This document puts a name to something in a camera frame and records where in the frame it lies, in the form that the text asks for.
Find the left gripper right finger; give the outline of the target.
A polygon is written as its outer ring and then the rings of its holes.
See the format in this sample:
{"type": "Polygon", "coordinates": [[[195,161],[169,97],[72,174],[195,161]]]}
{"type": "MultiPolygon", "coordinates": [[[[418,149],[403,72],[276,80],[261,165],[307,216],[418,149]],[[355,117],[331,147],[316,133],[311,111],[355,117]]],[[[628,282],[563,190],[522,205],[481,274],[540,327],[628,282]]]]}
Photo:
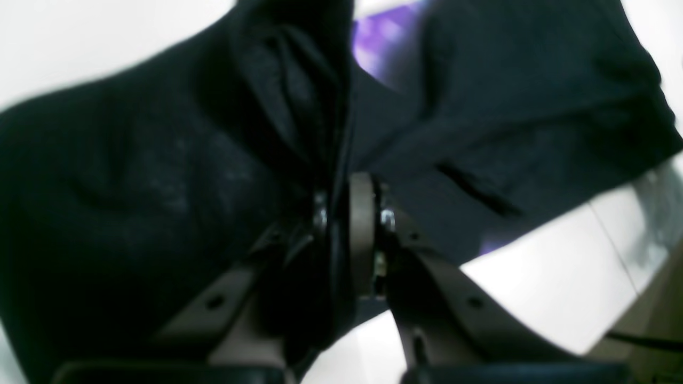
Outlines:
{"type": "Polygon", "coordinates": [[[390,307],[409,374],[573,374],[582,364],[446,260],[368,173],[350,177],[350,268],[357,296],[390,307]]]}

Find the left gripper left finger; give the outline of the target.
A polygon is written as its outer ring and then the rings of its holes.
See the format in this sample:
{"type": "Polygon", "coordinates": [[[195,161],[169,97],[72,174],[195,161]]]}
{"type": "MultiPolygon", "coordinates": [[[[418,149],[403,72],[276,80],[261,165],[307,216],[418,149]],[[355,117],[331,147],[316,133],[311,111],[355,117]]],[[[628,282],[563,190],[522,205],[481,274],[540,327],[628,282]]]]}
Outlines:
{"type": "Polygon", "coordinates": [[[326,282],[327,223],[327,195],[317,192],[310,217],[288,214],[266,228],[241,261],[156,332],[152,348],[208,365],[287,369],[288,338],[326,282]]]}

